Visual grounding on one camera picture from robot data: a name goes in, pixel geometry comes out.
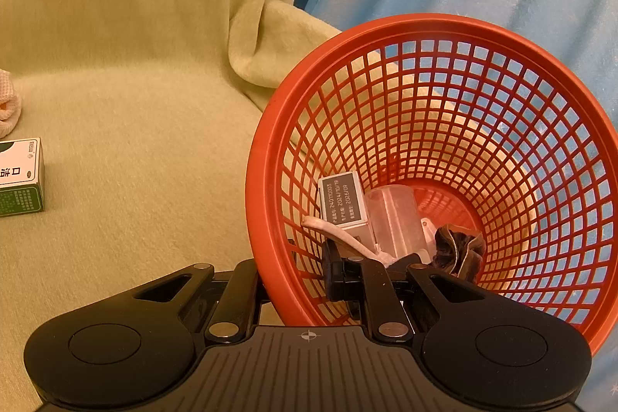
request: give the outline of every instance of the silver screw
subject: silver screw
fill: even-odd
[[[403,337],[408,333],[408,327],[403,323],[388,322],[382,323],[378,328],[378,332],[385,337]]]
[[[224,321],[221,323],[215,323],[208,329],[208,331],[215,337],[226,338],[233,337],[238,334],[239,328],[233,323]]]

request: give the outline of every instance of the gray label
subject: gray label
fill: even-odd
[[[352,173],[323,180],[322,188],[326,203],[326,221],[339,225],[362,219]]]

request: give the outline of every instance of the basket rim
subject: basket rim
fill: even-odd
[[[337,70],[343,59],[353,60],[355,52],[364,54],[366,52],[360,51],[361,48],[381,39],[399,36],[412,39],[414,34],[420,33],[426,34],[423,39],[436,39],[431,33],[484,39],[492,46],[498,44],[508,49],[508,58],[513,58],[517,53],[520,57],[518,61],[527,68],[542,70],[545,75],[565,77],[561,84],[570,95],[563,93],[567,103],[587,100],[591,105],[582,111],[585,116],[582,120],[586,128],[595,130],[594,136],[601,139],[602,143],[597,146],[601,158],[618,159],[618,134],[594,95],[557,58],[514,32],[478,19],[440,13],[389,16],[341,32],[305,56],[285,77],[264,110],[249,152],[245,184],[249,239],[262,281],[286,325],[326,324],[319,310],[309,301],[289,255],[284,247],[277,245],[278,242],[287,241],[287,237],[281,224],[273,218],[280,211],[277,196],[282,173],[280,160],[298,116],[296,113],[313,95],[323,75]],[[606,169],[613,173],[615,180],[618,178],[617,167],[610,165]],[[608,271],[609,276],[604,281],[611,284],[617,282],[617,269],[614,267]],[[618,294],[618,285],[612,292]],[[593,354],[601,347],[618,320],[618,295],[609,295],[612,292],[600,299],[598,309],[591,313],[586,329],[582,332]]]

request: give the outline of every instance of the circular cap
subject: circular cap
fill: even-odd
[[[502,325],[478,334],[477,349],[485,358],[498,365],[525,367],[545,356],[547,342],[533,330]]]
[[[388,322],[382,323],[378,328],[378,332],[385,337],[403,337],[408,333],[408,327],[403,323]]]
[[[133,329],[124,325],[101,324],[76,332],[69,341],[69,350],[84,363],[108,365],[133,356],[140,345],[140,334]]]
[[[225,338],[233,337],[234,335],[238,334],[238,330],[239,328],[233,323],[221,322],[212,325],[208,329],[208,332],[213,334],[215,337]]]

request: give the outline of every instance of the green box side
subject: green box side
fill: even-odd
[[[0,189],[0,217],[33,214],[42,210],[41,189],[38,184]]]

